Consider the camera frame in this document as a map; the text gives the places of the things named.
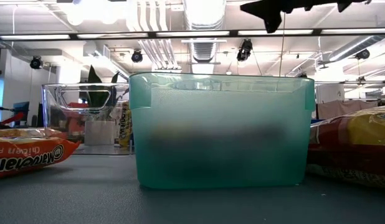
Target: orange package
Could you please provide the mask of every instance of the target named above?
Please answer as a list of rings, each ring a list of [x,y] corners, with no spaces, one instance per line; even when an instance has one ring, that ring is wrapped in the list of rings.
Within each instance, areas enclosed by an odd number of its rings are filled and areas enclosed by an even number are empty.
[[[0,177],[62,162],[78,146],[61,138],[0,138]]]

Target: translucent plastic container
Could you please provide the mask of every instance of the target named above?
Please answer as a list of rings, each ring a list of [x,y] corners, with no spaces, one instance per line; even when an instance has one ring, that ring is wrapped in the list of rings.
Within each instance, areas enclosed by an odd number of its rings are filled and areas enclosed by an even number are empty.
[[[294,185],[305,175],[309,78],[140,73],[130,106],[147,187]]]
[[[121,104],[128,84],[81,83],[43,85],[44,126],[60,131],[86,154],[119,154]]]

